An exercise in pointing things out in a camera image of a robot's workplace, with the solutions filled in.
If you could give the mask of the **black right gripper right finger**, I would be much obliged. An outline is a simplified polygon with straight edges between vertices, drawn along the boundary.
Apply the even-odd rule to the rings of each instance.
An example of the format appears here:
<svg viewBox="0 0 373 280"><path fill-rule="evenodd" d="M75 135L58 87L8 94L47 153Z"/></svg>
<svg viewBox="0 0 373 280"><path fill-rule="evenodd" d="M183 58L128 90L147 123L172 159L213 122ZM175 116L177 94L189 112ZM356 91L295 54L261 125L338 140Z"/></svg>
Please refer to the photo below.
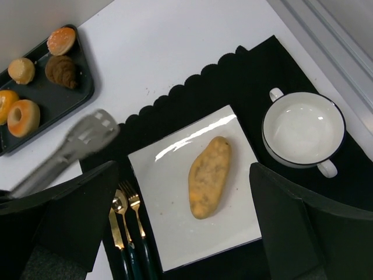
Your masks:
<svg viewBox="0 0 373 280"><path fill-rule="evenodd" d="M372 279L372 212L295 184L260 163L249 182L272 279Z"/></svg>

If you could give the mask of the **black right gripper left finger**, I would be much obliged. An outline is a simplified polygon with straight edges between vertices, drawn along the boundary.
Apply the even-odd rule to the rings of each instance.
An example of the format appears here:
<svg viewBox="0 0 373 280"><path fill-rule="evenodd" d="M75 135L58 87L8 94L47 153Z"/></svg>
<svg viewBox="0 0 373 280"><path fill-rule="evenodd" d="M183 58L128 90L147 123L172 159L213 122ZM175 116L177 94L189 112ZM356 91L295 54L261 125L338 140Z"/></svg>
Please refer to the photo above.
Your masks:
<svg viewBox="0 0 373 280"><path fill-rule="evenodd" d="M1 279L85 279L116 185L113 161L28 197L1 192Z"/></svg>

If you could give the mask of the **grey metal tongs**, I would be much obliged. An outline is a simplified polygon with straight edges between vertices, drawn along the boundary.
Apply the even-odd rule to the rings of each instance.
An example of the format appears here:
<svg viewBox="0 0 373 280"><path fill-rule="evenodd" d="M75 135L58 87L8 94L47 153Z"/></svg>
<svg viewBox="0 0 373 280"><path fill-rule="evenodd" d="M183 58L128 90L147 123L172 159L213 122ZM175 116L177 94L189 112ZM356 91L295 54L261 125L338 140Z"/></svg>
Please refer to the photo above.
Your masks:
<svg viewBox="0 0 373 280"><path fill-rule="evenodd" d="M119 134L113 116L98 109L82 117L66 134L61 145L6 196L23 198L46 189L70 165L105 148Z"/></svg>

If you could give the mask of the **long yellow bread roll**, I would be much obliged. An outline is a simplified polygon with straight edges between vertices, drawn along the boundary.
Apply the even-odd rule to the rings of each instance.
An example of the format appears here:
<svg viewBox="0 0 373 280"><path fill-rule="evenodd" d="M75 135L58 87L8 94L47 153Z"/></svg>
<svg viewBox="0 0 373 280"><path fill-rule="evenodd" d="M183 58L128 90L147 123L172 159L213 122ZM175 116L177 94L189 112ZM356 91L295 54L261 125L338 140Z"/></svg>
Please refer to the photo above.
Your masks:
<svg viewBox="0 0 373 280"><path fill-rule="evenodd" d="M217 136L192 163L188 174L188 194L194 218L206 219L219 206L230 171L231 154L229 141Z"/></svg>

